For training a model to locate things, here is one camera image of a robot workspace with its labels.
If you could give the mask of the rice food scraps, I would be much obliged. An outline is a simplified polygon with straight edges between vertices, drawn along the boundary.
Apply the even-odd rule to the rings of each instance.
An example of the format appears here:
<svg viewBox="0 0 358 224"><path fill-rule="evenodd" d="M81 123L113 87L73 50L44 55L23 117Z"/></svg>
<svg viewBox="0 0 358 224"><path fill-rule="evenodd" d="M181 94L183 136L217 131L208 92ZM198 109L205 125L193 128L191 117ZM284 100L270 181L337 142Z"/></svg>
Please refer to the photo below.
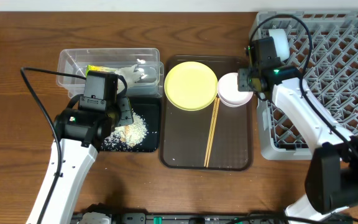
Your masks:
<svg viewBox="0 0 358 224"><path fill-rule="evenodd" d="M105 151L130 151L140 146L149 133L145 119L133 114L134 122L127 126L116 127L102 145Z"/></svg>

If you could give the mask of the pink bowl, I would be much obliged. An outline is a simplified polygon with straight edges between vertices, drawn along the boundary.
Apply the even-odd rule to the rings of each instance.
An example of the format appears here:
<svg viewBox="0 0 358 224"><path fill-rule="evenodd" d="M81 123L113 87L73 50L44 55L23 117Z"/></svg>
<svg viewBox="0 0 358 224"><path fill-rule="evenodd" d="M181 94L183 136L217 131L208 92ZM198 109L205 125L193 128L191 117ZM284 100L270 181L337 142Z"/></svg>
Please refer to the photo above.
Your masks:
<svg viewBox="0 0 358 224"><path fill-rule="evenodd" d="M228 107L240 107L248 103L253 93L251 91L239 91L237 84L238 73L232 72L223 75L217 86L218 96L221 102Z"/></svg>

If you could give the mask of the white tissue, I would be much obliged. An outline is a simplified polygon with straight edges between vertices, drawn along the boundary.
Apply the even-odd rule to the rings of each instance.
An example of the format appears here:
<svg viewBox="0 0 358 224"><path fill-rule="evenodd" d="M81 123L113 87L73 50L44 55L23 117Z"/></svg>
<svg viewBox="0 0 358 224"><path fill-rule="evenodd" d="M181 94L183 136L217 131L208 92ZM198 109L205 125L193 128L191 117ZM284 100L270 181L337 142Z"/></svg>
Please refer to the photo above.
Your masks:
<svg viewBox="0 0 358 224"><path fill-rule="evenodd" d="M147 77L147 74L145 73L145 70L138 65L117 68L114 73L125 79L127 83L127 96L139 95L146 87L146 84L143 81Z"/></svg>

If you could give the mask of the light blue bowl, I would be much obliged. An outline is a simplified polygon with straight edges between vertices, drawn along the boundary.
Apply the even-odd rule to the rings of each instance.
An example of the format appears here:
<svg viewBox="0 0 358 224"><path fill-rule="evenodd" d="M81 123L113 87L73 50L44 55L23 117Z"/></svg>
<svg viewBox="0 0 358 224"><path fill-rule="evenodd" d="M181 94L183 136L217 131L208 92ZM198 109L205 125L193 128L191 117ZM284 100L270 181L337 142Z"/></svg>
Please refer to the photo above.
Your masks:
<svg viewBox="0 0 358 224"><path fill-rule="evenodd" d="M290 57L290 47L285 30L269 29L268 34L273 38L277 56L281 61L287 60Z"/></svg>

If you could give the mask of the yellow green snack wrapper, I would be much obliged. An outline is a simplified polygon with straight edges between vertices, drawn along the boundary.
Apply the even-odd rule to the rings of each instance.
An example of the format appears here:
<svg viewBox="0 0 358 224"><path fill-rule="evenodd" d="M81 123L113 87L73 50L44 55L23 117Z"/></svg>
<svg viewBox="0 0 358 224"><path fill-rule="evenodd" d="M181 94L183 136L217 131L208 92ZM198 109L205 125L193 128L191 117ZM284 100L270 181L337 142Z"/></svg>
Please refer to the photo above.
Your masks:
<svg viewBox="0 0 358 224"><path fill-rule="evenodd" d="M97 66L97 65L88 65L86 67L86 75L88 75L88 73L92 71L92 72L116 72L117 68L111 68L111 67L102 67L102 66Z"/></svg>

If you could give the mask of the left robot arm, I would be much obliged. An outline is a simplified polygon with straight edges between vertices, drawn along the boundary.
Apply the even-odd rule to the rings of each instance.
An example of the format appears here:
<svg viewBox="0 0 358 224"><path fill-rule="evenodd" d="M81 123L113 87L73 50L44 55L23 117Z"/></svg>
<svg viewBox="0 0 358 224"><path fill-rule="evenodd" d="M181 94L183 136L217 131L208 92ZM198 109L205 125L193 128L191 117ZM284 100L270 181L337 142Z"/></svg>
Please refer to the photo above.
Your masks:
<svg viewBox="0 0 358 224"><path fill-rule="evenodd" d="M89 72L85 92L72 97L47 121L54 141L48 168L28 223L70 223L86 175L103 141L116 127L133 123L133 110L121 75Z"/></svg>

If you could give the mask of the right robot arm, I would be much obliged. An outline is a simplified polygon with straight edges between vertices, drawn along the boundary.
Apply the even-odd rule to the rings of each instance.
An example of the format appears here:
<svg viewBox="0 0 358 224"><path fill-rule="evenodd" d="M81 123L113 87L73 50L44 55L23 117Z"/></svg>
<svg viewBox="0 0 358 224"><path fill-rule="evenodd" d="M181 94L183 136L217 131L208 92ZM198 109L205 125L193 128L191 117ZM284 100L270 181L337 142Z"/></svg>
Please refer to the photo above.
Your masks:
<svg viewBox="0 0 358 224"><path fill-rule="evenodd" d="M299 69L241 68L237 84L239 91L263 93L282 110L312 155L305 194L286 208L281 219L289 223L322 223L331 214L357 205L358 137L338 125L308 91Z"/></svg>

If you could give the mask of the grey dishwasher rack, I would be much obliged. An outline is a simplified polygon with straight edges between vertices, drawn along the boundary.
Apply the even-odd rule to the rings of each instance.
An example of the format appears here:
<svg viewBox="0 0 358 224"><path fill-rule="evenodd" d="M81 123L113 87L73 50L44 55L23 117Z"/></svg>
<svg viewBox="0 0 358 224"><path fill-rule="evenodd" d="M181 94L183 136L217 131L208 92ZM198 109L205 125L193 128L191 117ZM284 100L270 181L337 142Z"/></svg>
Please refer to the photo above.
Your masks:
<svg viewBox="0 0 358 224"><path fill-rule="evenodd" d="M332 116L358 136L358 11L294 12L308 26L313 40L289 17L275 11L259 12L253 27L254 39L266 37L269 29L284 29L290 47L287 64L307 66L305 80L311 91Z"/></svg>

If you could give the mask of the black tray bin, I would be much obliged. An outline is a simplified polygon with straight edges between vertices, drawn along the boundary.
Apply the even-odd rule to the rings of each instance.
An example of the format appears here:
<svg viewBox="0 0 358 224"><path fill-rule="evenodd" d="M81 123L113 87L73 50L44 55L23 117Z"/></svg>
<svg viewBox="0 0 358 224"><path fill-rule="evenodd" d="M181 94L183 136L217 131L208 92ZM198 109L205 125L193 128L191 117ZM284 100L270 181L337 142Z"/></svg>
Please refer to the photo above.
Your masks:
<svg viewBox="0 0 358 224"><path fill-rule="evenodd" d="M118 152L154 152L160 142L161 99L136 96L129 99L134 113L145 119L149 133L140 146L136 146L130 151Z"/></svg>

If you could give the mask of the right wooden chopstick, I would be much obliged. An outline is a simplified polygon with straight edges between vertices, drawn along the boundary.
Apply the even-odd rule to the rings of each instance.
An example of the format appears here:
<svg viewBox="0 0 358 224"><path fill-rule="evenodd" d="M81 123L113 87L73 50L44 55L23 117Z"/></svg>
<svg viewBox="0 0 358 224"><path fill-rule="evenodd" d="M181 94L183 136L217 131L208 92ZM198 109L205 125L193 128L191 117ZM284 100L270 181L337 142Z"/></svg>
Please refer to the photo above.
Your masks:
<svg viewBox="0 0 358 224"><path fill-rule="evenodd" d="M205 155L205 160L204 160L205 167L209 167L209 161L210 161L212 146L213 146L214 132L215 132L215 128L216 128L216 121L217 121L218 111L219 111L219 104L220 104L220 99L215 98L214 106L213 106L213 113L212 113L212 117L211 117L211 124L210 124L210 128L209 128L206 155Z"/></svg>

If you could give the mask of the wooden chopstick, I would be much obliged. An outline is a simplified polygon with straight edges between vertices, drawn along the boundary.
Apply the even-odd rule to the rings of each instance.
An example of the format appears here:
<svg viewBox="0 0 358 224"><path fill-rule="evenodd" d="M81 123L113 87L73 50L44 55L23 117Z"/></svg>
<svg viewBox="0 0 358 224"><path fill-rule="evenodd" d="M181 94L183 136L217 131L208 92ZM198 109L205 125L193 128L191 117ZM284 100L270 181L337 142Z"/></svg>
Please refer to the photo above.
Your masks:
<svg viewBox="0 0 358 224"><path fill-rule="evenodd" d="M216 124L216 110L219 107L219 98L215 97L214 103L213 103L213 112L211 116L211 122L209 127L209 133L208 133L208 141L206 146L206 153L204 157L204 167L208 167L209 164L209 157L211 154L211 144L213 142L213 135L214 135L214 127Z"/></svg>
<svg viewBox="0 0 358 224"><path fill-rule="evenodd" d="M219 111L219 104L220 104L220 99L215 98L214 106L213 106L213 113L212 113L212 117L211 117L211 124L210 124L210 128L209 128L206 155L205 155L205 160L204 160L205 167L209 167L209 161L210 161L212 146L213 146L214 132L215 132L215 128L216 128L216 121L217 121L218 111Z"/></svg>

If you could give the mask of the left wooden chopstick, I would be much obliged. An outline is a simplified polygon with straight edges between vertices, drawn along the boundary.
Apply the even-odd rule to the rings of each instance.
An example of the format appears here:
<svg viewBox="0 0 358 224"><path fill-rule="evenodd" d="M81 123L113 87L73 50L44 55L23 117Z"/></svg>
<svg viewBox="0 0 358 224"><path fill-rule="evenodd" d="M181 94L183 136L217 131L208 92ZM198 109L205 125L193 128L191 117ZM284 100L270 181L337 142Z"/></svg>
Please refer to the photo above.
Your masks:
<svg viewBox="0 0 358 224"><path fill-rule="evenodd" d="M216 110L219 107L219 98L215 97L214 103L213 103L213 112L211 116L211 122L209 127L209 133L208 133L208 141L206 146L206 153L204 157L204 167L208 167L209 164L209 157L211 154L211 144L213 142L213 135L214 135L214 127L216 124Z"/></svg>

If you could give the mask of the yellow plate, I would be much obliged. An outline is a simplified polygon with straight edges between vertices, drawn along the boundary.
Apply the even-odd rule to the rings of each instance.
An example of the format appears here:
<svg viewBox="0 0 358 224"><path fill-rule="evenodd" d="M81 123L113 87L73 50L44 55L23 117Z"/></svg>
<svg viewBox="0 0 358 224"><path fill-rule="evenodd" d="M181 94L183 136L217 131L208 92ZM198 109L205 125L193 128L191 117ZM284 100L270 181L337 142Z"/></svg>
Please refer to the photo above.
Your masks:
<svg viewBox="0 0 358 224"><path fill-rule="evenodd" d="M198 111L209 106L217 96L218 78L201 62L183 62L174 66L164 81L167 99L177 108Z"/></svg>

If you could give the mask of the clear plastic bin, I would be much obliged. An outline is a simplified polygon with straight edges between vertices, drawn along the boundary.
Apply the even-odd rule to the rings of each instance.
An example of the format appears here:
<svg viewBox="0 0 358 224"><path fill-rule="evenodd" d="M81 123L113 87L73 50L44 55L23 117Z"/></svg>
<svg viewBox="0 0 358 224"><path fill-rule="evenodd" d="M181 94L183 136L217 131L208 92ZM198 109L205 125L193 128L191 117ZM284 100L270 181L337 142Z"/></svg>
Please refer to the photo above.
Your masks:
<svg viewBox="0 0 358 224"><path fill-rule="evenodd" d="M84 77L88 65L122 68L138 65L145 70L146 87L139 95L160 98L164 67L156 48L65 49L60 53L57 71Z"/></svg>

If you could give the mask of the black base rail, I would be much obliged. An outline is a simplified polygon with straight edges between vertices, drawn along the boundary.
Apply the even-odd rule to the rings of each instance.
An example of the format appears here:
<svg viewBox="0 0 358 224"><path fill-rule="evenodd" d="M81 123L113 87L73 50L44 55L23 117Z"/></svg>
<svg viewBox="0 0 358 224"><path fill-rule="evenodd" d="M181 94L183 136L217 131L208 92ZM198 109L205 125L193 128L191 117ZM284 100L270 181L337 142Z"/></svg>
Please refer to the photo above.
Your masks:
<svg viewBox="0 0 358 224"><path fill-rule="evenodd" d="M111 223L117 224L215 224L229 223L244 217L266 215L266 213L150 213L146 209L124 208L122 210L113 209L103 203L92 204L80 212L75 212L70 223L80 223L88 212L97 212L106 215L111 219Z"/></svg>

